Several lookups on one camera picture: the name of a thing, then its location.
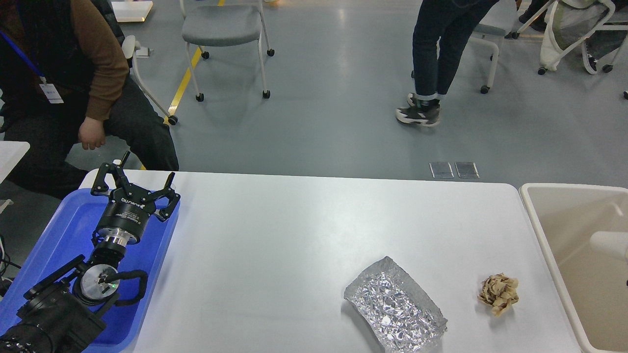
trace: hand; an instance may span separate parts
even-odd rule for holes
[[[105,144],[105,128],[102,121],[86,116],[78,129],[78,138],[83,144],[83,149],[96,149]]]

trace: crumpled paper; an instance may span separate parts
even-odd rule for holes
[[[440,309],[388,256],[361,272],[344,298],[371,326],[386,353],[428,352],[447,330]]]
[[[519,301],[518,286],[519,281],[516,278],[509,278],[504,273],[494,274],[482,283],[478,299],[493,306],[491,312],[495,317],[500,317],[512,304]]]

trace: white desk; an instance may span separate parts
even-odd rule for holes
[[[167,176],[126,174],[152,189]],[[383,352],[342,293],[387,255],[449,320],[437,352],[580,351],[512,186],[182,172],[174,184],[178,223],[126,352]],[[521,301],[494,318],[476,297],[500,272]]]
[[[28,142],[0,141],[0,183],[9,175],[29,148]]]

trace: crumpled aluminum foil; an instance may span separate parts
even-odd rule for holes
[[[447,319],[421,287],[386,256],[345,289],[386,353],[428,352],[447,330]]]

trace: person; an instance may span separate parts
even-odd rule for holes
[[[534,16],[545,4],[548,3],[549,0],[532,0],[530,5],[526,9],[526,11],[519,16],[519,22],[526,23],[529,19]],[[537,32],[545,32],[545,28],[547,28],[547,23],[545,23],[545,16],[547,15],[547,10],[543,11],[532,23],[530,23],[530,27]]]
[[[408,108],[395,116],[405,124],[433,127],[474,28],[498,0],[423,0],[412,41],[414,88]],[[440,52],[436,55],[436,44]]]
[[[179,169],[168,125],[90,0],[0,0],[0,35],[0,133],[30,144],[8,180],[63,198],[87,173],[65,161],[72,146],[93,150],[108,134],[147,169]]]
[[[615,4],[615,12],[618,12],[628,5],[628,0],[613,0],[613,3]],[[628,35],[628,31],[596,31],[591,37],[583,41],[580,48],[582,49],[582,62],[585,70],[591,75],[595,75],[598,60],[622,46],[626,35]]]

